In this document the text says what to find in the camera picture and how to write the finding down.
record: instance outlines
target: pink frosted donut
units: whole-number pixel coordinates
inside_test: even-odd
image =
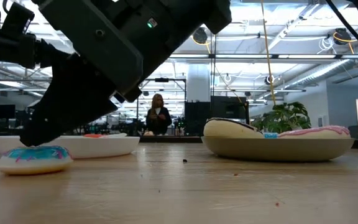
[[[298,139],[348,139],[351,138],[347,128],[341,126],[325,126],[281,133],[279,138]]]

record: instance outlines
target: table surface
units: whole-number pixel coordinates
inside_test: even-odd
[[[283,164],[221,159],[202,144],[140,144],[66,172],[0,173],[0,223],[354,224],[358,150]]]

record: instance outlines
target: donut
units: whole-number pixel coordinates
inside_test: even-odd
[[[225,118],[211,118],[204,126],[205,137],[215,138],[264,138],[257,128]]]
[[[350,131],[341,126],[325,126],[281,133],[278,138],[298,139],[349,139]]]
[[[46,174],[64,170],[72,162],[70,153],[64,147],[18,147],[2,155],[0,171],[10,175]]]
[[[146,131],[143,135],[144,136],[153,136],[154,133],[152,131]]]

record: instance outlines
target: black robotic arm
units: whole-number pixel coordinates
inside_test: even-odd
[[[229,0],[33,0],[77,53],[26,32],[34,14],[14,3],[0,28],[0,61],[52,66],[53,79],[25,124],[21,141],[37,146],[134,101],[139,84],[200,25],[218,33],[231,22]]]

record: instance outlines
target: white bowl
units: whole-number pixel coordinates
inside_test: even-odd
[[[87,138],[62,136],[43,146],[61,146],[69,150],[74,159],[122,156],[136,150],[139,137]],[[0,154],[23,147],[19,136],[0,136]]]
[[[202,137],[213,153],[232,159],[275,162],[320,162],[348,151],[354,139],[248,139]]]

